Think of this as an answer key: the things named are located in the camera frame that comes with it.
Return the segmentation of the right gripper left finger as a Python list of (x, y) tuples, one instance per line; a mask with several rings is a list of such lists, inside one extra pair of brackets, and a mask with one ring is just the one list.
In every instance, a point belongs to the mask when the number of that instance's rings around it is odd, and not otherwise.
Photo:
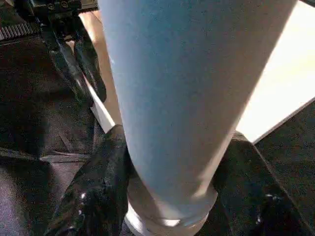
[(131, 172), (123, 126), (115, 125), (74, 176), (44, 234), (118, 236), (128, 210)]

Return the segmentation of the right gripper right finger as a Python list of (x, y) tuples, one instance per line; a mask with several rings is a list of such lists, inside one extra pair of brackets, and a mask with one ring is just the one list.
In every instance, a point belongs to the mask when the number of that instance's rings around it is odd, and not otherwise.
[(239, 132), (233, 135), (213, 184), (233, 236), (315, 234), (263, 156)]

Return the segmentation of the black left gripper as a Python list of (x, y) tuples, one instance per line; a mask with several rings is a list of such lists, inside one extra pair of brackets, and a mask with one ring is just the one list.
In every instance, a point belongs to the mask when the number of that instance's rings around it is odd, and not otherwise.
[(71, 41), (74, 54), (64, 41), (48, 46), (49, 56), (59, 76), (79, 103), (93, 105), (85, 78), (101, 102), (107, 98), (94, 45), (86, 30), (76, 31), (73, 18), (98, 10), (96, 0), (2, 0), (0, 2), (0, 42), (39, 35), (47, 27), (57, 38)]

